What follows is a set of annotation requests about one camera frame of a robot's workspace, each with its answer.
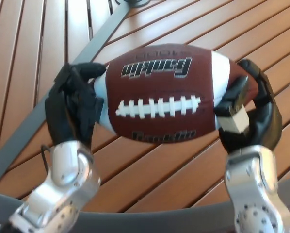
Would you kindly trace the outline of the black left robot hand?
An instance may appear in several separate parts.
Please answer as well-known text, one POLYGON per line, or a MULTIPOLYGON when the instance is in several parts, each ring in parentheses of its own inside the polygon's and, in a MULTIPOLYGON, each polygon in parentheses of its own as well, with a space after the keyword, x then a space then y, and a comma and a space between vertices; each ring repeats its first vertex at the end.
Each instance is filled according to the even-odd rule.
POLYGON ((45 100, 46 122, 54 145, 77 140, 91 148, 95 123, 104 100, 97 97, 90 79, 106 71, 101 63, 65 63, 45 100))

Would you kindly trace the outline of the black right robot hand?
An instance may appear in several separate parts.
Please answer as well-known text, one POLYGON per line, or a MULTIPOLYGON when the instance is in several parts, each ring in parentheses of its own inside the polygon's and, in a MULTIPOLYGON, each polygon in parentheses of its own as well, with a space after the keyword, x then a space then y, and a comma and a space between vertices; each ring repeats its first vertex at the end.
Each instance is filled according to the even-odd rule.
MULTIPOLYGON (((220 123, 219 137, 227 153, 247 146, 261 145, 274 150, 282 134, 282 115, 275 101, 275 95, 268 76, 251 60, 237 62, 258 84, 258 93, 253 102, 255 109, 244 111, 244 129, 233 132, 227 129, 229 124, 220 123)), ((238 76, 236 81, 223 95, 219 104, 214 107, 217 117, 234 117, 244 105, 248 91, 248 76, 238 76)))

